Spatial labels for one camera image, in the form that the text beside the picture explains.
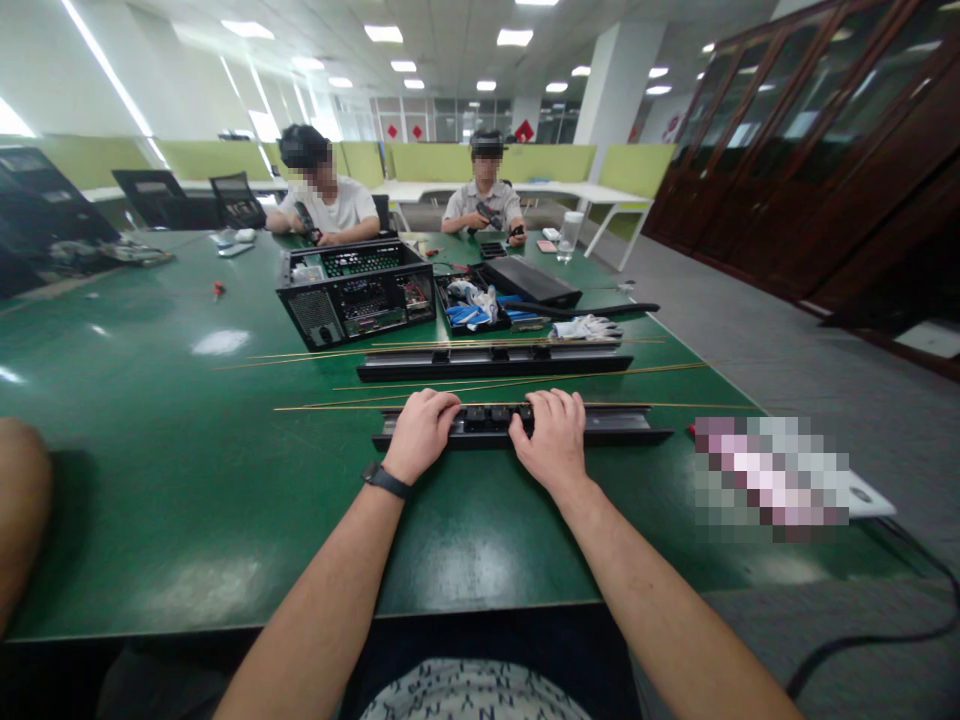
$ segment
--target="black watch strap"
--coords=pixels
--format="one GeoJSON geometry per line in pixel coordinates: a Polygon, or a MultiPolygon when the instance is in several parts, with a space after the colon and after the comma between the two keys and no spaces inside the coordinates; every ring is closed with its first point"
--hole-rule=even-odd
{"type": "Polygon", "coordinates": [[[410,491],[413,489],[406,483],[402,483],[397,480],[393,475],[384,470],[383,466],[376,461],[367,465],[367,469],[360,474],[360,477],[362,477],[363,481],[368,485],[375,485],[376,487],[383,488],[387,492],[393,493],[401,500],[406,500],[407,496],[410,494],[410,491]]]}

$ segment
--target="patterned shirt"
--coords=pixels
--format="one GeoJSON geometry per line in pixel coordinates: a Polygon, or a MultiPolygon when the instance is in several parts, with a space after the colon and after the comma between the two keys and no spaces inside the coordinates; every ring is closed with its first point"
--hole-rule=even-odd
{"type": "Polygon", "coordinates": [[[563,690],[519,665],[425,660],[373,699],[361,720],[590,720],[563,690]]]}

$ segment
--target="cable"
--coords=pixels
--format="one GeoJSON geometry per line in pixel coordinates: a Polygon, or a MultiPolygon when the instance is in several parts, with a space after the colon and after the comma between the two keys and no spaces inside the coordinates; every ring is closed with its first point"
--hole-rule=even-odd
{"type": "Polygon", "coordinates": [[[797,668],[796,672],[793,674],[793,677],[790,678],[790,682],[787,683],[787,695],[793,701],[796,701],[797,698],[800,697],[800,693],[803,692],[803,688],[806,686],[813,673],[816,672],[820,665],[822,665],[831,655],[835,653],[838,653],[842,650],[849,650],[853,647],[861,647],[863,645],[904,644],[935,640],[936,638],[948,635],[954,630],[954,628],[957,627],[957,624],[960,623],[960,583],[957,582],[956,577],[954,577],[946,563],[939,560],[933,555],[933,553],[921,545],[920,541],[913,537],[913,535],[911,535],[896,520],[880,518],[879,523],[893,533],[896,537],[900,538],[900,540],[910,546],[913,550],[920,553],[920,555],[926,558],[927,562],[933,565],[933,567],[946,575],[947,579],[950,581],[950,585],[953,586],[953,599],[957,611],[953,618],[951,618],[950,622],[948,622],[946,625],[925,633],[899,636],[858,635],[854,637],[838,638],[837,640],[831,640],[828,643],[824,643],[810,653],[810,655],[808,655],[807,658],[800,663],[800,667],[797,668]]]}

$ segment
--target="green table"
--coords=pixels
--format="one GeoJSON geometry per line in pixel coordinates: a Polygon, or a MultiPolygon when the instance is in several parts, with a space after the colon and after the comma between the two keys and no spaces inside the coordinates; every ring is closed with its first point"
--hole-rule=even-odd
{"type": "MultiPolygon", "coordinates": [[[[0,316],[0,411],[40,428],[57,468],[48,539],[12,639],[265,623],[346,511],[361,469],[380,457],[370,436],[382,427],[372,410],[273,408],[406,392],[332,392],[359,384],[358,357],[213,372],[250,355],[303,352],[274,292],[279,241],[262,233],[254,250],[223,260],[205,234],[153,237],[177,260],[0,316]],[[218,303],[214,281],[226,286],[218,303]]],[[[478,259],[472,240],[419,239],[443,248],[435,261],[478,259]]],[[[525,250],[532,261],[582,288],[611,284],[580,255],[564,266],[541,254],[537,239],[525,250]]],[[[622,302],[588,290],[581,307],[622,302]]],[[[667,334],[652,317],[623,327],[627,337],[667,334]]],[[[351,347],[443,336],[440,319],[351,347]]],[[[697,360],[672,337],[624,348],[634,367],[697,360]]],[[[463,397],[511,401],[539,387],[463,397]]],[[[750,404],[708,368],[562,387],[594,401],[750,404]]],[[[651,422],[678,430],[662,445],[587,453],[591,476],[698,591],[914,574],[870,527],[843,529],[832,545],[699,541],[684,428],[702,414],[731,412],[658,408],[651,422]]],[[[458,452],[418,484],[377,614],[599,600],[560,515],[513,454],[458,452]]]]}

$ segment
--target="red sign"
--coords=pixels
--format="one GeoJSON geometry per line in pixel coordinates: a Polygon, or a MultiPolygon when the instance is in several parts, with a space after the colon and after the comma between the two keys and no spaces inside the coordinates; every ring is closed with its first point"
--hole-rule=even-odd
{"type": "Polygon", "coordinates": [[[520,127],[517,128],[517,132],[514,134],[517,136],[517,142],[527,143],[533,140],[533,128],[530,127],[530,123],[526,120],[520,123],[520,127]]]}

